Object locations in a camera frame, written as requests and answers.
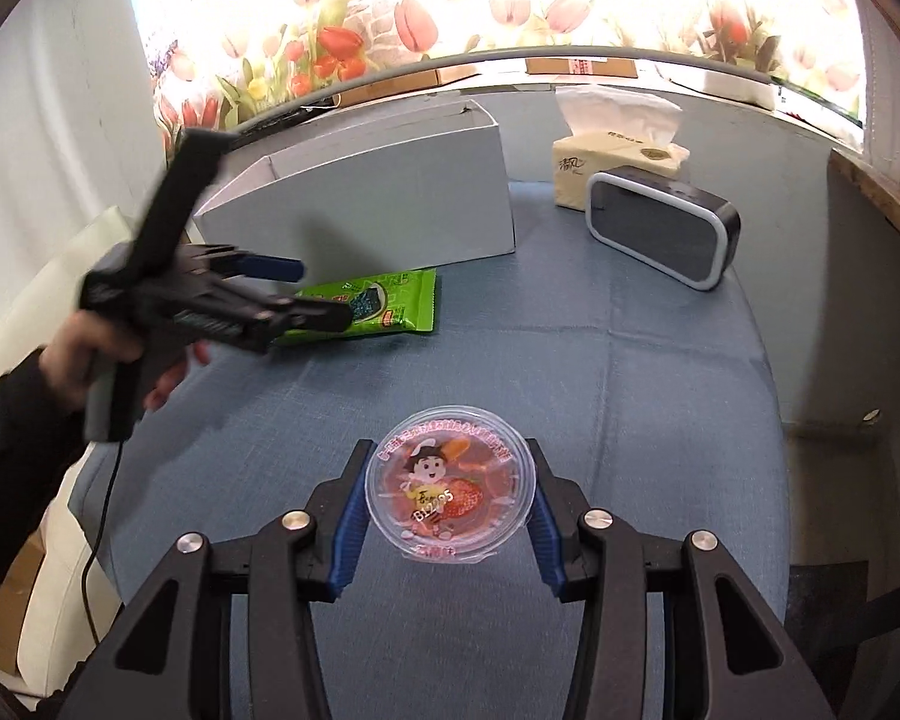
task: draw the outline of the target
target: green wrapper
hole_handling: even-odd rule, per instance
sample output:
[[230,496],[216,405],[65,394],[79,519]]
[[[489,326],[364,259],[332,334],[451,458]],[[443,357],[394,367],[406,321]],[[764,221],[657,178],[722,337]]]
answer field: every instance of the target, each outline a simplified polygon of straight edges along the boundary
[[343,300],[353,309],[353,324],[343,333],[288,330],[279,343],[352,338],[378,333],[429,333],[434,329],[434,288],[437,271],[403,271],[300,290],[305,298]]

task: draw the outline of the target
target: metal bolt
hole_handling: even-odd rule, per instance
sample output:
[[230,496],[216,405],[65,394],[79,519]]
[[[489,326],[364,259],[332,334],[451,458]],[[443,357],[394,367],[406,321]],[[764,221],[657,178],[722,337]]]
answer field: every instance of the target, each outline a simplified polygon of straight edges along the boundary
[[310,515],[307,512],[287,512],[280,520],[288,531],[299,531],[310,523]]
[[583,514],[583,521],[591,528],[602,531],[604,528],[610,528],[610,525],[613,524],[613,517],[610,512],[605,512],[603,509],[591,509]]
[[176,540],[176,550],[188,555],[190,552],[197,552],[203,546],[203,536],[199,533],[183,533]]
[[717,536],[714,536],[710,531],[697,531],[693,536],[690,536],[690,543],[697,549],[703,550],[703,552],[711,552],[717,548],[717,544],[720,542],[717,541]]

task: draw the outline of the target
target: plastic cup lid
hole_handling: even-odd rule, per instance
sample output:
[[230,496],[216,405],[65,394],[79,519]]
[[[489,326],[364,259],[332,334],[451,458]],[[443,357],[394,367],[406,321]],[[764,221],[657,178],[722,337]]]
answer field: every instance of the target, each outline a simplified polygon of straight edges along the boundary
[[494,413],[440,406],[389,432],[367,468],[367,507],[409,557],[477,562],[527,520],[536,471],[530,447]]

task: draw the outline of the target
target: human hand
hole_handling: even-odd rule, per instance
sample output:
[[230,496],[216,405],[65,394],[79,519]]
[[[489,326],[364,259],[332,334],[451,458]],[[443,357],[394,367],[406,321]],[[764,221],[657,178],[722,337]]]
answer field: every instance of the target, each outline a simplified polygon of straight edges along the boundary
[[[210,362],[204,341],[198,341],[192,348],[201,365]],[[53,341],[40,353],[40,371],[47,386],[68,412],[77,412],[86,405],[90,365],[97,352],[117,362],[134,362],[144,353],[144,344],[127,329],[99,314],[77,311],[67,317]],[[144,408],[162,408],[170,393],[186,377],[187,367],[186,357],[169,367],[144,398]]]

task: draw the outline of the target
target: black sleeve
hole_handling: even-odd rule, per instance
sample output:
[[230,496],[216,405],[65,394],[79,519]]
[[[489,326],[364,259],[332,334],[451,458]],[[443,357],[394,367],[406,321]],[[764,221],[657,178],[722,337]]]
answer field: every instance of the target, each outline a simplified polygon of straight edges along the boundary
[[86,447],[83,413],[66,415],[35,351],[0,378],[0,584]]

